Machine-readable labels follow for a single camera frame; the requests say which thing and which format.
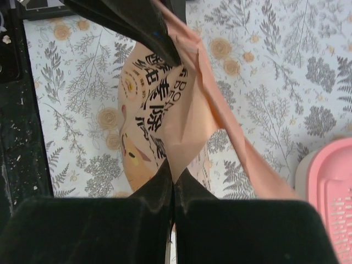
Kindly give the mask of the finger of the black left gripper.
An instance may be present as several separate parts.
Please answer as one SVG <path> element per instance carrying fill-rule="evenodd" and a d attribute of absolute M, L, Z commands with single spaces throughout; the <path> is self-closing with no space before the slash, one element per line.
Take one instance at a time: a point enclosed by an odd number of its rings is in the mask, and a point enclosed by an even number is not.
<path fill-rule="evenodd" d="M 171 66 L 181 65 L 166 21 L 152 1 L 63 1 L 72 12 L 143 44 Z"/>
<path fill-rule="evenodd" d="M 186 0 L 163 0 L 163 4 L 186 24 Z"/>

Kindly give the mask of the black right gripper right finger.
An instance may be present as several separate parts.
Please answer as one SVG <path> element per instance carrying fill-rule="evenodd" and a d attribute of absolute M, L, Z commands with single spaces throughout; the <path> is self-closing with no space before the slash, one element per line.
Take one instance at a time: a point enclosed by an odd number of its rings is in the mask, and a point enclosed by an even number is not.
<path fill-rule="evenodd" d="M 221 200 L 187 170 L 174 194 L 178 263 L 338 262 L 307 202 Z"/>

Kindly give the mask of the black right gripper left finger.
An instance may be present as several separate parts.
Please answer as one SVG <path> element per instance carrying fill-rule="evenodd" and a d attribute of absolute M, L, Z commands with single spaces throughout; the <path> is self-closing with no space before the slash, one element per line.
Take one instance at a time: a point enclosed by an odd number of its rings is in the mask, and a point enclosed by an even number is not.
<path fill-rule="evenodd" d="M 1 263 L 169 263 L 172 198 L 164 161 L 125 198 L 27 199 L 1 234 Z"/>

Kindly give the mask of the orange cat litter bag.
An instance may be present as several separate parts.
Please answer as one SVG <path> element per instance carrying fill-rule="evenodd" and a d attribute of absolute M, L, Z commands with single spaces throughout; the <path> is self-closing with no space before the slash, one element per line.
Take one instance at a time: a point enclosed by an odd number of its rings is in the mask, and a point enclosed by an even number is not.
<path fill-rule="evenodd" d="M 296 200 L 296 193 L 244 136 L 217 87 L 202 40 L 160 1 L 152 3 L 161 11 L 183 62 L 169 67 L 137 44 L 123 67 L 119 105 L 124 123 L 119 134 L 133 193 L 167 161 L 176 229 L 174 184 L 184 171 L 192 175 L 193 161 L 202 159 L 213 133 L 224 129 L 258 199 Z"/>

